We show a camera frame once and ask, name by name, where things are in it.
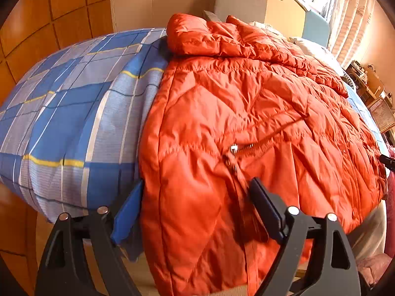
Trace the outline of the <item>pink striped curtain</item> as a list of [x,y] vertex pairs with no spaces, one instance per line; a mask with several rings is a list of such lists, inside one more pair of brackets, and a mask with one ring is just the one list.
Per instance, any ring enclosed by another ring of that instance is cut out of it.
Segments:
[[341,66],[348,66],[372,19],[375,0],[336,0],[327,48]]

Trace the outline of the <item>orange puffer jacket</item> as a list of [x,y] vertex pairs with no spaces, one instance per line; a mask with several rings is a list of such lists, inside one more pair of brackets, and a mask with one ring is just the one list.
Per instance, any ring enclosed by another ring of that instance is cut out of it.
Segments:
[[172,54],[139,148],[143,248],[161,295],[254,293],[278,253],[248,195],[253,178],[346,233],[387,191],[380,149],[340,76],[235,17],[177,13]]

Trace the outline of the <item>wooden side table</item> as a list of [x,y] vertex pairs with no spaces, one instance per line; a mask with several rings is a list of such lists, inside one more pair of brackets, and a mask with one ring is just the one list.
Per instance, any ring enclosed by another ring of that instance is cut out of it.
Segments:
[[357,95],[366,106],[383,93],[384,84],[372,69],[372,66],[363,67],[358,61],[353,60],[347,67],[346,73],[354,81]]

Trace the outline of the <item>red ruffled cloth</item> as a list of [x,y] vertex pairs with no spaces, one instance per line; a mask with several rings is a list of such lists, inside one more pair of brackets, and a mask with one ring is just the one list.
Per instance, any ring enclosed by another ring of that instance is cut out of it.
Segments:
[[[389,152],[394,159],[394,148]],[[367,287],[373,287],[394,258],[394,171],[390,171],[385,198],[361,227],[362,250],[357,256],[357,269]]]

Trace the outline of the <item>wooden rattan chair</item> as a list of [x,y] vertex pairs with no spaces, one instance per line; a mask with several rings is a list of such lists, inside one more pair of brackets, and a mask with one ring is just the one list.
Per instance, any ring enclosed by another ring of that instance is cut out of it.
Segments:
[[368,100],[366,106],[381,134],[395,126],[394,114],[385,99],[379,97],[372,101]]

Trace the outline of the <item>grey yellow blue headboard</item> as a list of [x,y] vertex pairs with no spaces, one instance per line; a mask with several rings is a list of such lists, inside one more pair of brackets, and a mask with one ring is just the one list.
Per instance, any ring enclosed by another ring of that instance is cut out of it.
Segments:
[[285,37],[301,37],[323,47],[329,41],[329,23],[296,0],[214,0],[213,10],[203,12],[208,21],[225,22],[229,15],[245,23],[269,24]]

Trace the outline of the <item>blue plaid bed sheet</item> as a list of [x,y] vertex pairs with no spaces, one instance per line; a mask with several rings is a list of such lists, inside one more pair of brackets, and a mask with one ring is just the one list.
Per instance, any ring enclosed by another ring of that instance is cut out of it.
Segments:
[[138,178],[147,117],[171,60],[167,30],[68,47],[1,106],[1,181],[49,219],[111,203]]

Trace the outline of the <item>white deer print pillow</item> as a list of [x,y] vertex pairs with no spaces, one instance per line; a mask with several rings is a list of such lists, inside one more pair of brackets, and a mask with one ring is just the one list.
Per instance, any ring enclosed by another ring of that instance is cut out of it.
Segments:
[[326,47],[323,47],[318,43],[303,39],[301,37],[289,37],[288,40],[291,43],[298,45],[304,54],[312,56],[320,62],[327,64],[339,76],[344,76],[345,72],[343,68],[340,66],[333,54]]

